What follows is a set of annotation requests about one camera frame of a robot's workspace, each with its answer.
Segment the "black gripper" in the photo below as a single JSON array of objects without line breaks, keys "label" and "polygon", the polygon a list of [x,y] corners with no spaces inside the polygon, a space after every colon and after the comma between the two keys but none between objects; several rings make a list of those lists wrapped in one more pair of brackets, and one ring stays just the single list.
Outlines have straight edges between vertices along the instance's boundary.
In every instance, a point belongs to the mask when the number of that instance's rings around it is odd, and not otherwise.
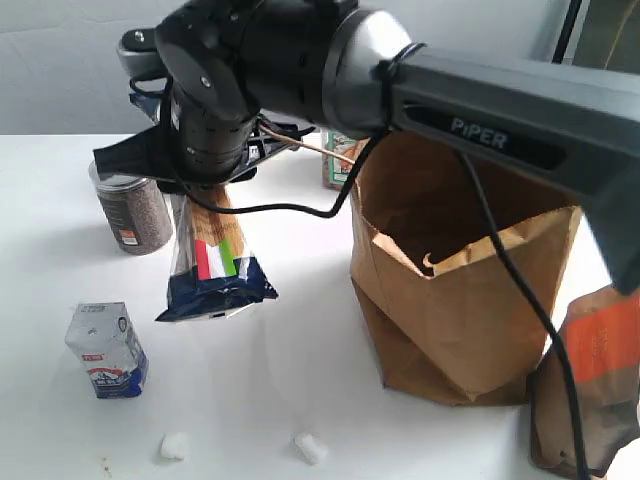
[{"label": "black gripper", "polygon": [[214,185],[251,180],[258,167],[268,159],[297,145],[283,137],[301,141],[316,128],[304,128],[295,123],[273,122],[261,117],[254,121],[251,133],[236,156],[229,160],[215,160],[209,149],[198,149],[182,143],[178,133],[172,132],[166,141],[159,126],[93,151],[97,176],[102,180],[130,176],[148,178],[161,184],[166,193],[178,191],[178,182],[209,188]]}]

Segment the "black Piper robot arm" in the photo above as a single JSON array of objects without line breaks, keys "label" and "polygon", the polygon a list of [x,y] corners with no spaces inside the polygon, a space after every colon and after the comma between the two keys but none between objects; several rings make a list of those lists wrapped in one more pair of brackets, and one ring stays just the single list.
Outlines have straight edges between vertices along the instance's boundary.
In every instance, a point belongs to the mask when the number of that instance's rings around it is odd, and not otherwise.
[{"label": "black Piper robot arm", "polygon": [[248,179],[265,110],[354,139],[413,132],[568,192],[613,286],[638,288],[634,75],[439,52],[354,1],[190,1],[119,54],[133,81],[166,87],[156,126],[95,151],[103,177]]}]

